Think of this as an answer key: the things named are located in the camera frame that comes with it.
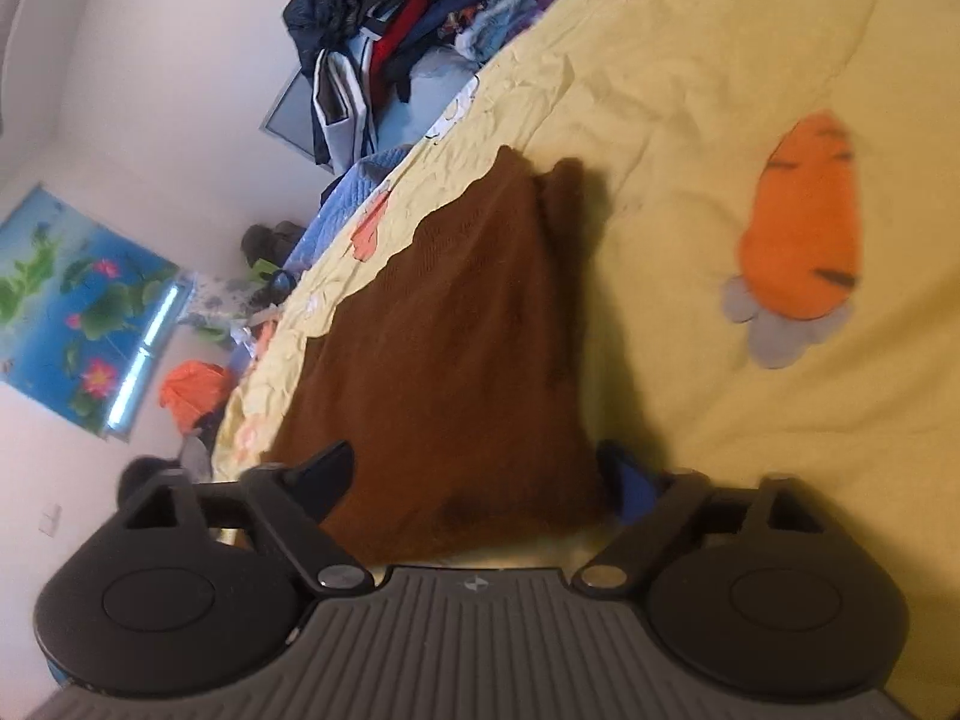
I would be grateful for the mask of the yellow carrot-print bed sheet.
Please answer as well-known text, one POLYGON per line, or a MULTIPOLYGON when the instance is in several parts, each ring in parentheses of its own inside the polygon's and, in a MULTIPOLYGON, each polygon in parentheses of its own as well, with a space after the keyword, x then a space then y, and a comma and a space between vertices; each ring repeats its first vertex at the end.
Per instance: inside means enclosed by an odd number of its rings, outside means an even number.
POLYGON ((596 439, 721 483, 814 486, 893 575, 892 678, 958 707, 958 0, 556 0, 361 205, 231 397, 215 473, 256 465, 304 346, 501 146, 589 172, 581 408, 596 439), (838 124, 861 257, 841 316, 789 322, 739 262, 838 124))

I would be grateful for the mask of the green box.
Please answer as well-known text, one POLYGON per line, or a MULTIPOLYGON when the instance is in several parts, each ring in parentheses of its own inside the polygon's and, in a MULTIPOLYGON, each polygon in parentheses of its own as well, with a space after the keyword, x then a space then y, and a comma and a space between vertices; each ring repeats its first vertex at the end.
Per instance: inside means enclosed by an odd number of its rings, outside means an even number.
POLYGON ((278 265, 270 262, 270 260, 263 259, 254 262, 254 265, 251 266, 251 273, 252 280, 256 283, 257 288, 265 289, 265 291, 272 291, 285 277, 285 273, 278 265))

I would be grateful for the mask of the blue lotus flower poster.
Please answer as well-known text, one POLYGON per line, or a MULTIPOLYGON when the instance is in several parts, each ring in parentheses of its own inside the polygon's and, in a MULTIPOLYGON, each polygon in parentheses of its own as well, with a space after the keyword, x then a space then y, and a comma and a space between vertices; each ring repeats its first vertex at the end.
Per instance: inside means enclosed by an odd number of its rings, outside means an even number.
POLYGON ((127 437, 190 291, 179 265, 38 185, 2 221, 2 380, 127 437))

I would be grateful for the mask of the orange plastic bag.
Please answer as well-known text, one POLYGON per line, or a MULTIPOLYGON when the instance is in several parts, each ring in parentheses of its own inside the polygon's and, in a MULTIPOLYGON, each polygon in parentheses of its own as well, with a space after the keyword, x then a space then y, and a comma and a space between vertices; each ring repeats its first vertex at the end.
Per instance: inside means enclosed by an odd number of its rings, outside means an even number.
POLYGON ((202 416, 215 411, 233 390, 233 374, 211 362, 185 361, 163 379, 158 405, 169 413, 181 436, 202 416))

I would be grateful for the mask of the dark plush toy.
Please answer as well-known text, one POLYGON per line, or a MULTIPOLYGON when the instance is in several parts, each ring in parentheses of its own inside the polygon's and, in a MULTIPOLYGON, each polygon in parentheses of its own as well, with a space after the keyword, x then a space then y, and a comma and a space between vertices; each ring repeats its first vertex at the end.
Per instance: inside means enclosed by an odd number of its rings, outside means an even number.
POLYGON ((291 221, 282 221, 275 226, 252 224, 242 234, 242 255, 249 266, 265 262, 281 268, 301 241, 304 232, 304 227, 291 221))

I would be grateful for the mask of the blue quilted blanket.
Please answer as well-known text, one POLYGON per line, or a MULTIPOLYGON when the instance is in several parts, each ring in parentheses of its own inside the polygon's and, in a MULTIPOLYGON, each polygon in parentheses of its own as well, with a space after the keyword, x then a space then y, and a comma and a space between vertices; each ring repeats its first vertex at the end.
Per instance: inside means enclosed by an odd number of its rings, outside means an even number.
POLYGON ((364 156, 338 177, 332 187, 325 190, 317 215, 304 229, 295 249, 291 250, 283 270, 299 280, 329 249, 356 210, 404 161, 409 151, 410 145, 400 145, 364 156))

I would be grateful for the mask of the brown knitted garment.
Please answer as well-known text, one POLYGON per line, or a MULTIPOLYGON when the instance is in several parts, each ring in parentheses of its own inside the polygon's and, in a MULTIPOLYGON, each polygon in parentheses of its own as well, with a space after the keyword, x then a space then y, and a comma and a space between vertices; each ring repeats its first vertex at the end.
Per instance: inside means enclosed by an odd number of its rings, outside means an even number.
POLYGON ((306 346, 268 456, 347 442, 325 531, 370 566, 577 532, 608 512, 579 411, 584 171, 501 149, 306 346))

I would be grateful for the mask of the pile of dark clothes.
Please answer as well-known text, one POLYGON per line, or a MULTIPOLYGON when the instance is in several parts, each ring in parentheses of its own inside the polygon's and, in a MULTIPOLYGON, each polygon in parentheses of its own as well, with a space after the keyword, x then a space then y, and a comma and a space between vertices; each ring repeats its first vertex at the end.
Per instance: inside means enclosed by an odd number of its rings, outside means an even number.
POLYGON ((483 67, 555 0, 288 0, 281 21, 308 83, 308 153, 334 174, 373 153, 387 107, 428 59, 483 67))

